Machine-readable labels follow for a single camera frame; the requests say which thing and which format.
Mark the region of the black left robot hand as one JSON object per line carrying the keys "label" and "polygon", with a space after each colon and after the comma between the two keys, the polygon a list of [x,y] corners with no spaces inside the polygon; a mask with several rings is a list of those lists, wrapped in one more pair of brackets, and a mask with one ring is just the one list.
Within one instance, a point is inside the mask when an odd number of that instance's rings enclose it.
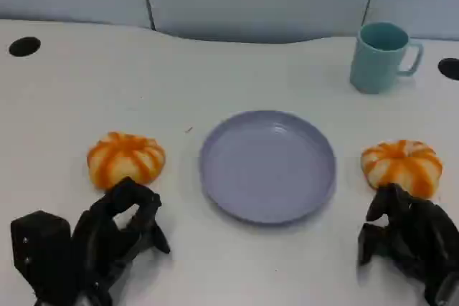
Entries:
{"label": "black left robot hand", "polygon": [[72,233],[77,288],[91,305],[112,305],[109,289],[138,254],[171,248],[156,222],[160,196],[126,177],[84,211]]}

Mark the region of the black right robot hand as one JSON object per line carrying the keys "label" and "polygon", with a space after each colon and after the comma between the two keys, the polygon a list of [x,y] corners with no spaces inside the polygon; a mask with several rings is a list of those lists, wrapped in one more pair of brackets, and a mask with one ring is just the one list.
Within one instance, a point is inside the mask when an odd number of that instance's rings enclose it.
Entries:
{"label": "black right robot hand", "polygon": [[358,245],[359,267],[374,255],[385,257],[405,276],[423,283],[429,305],[458,304],[458,228],[437,204],[396,183],[380,186]]}

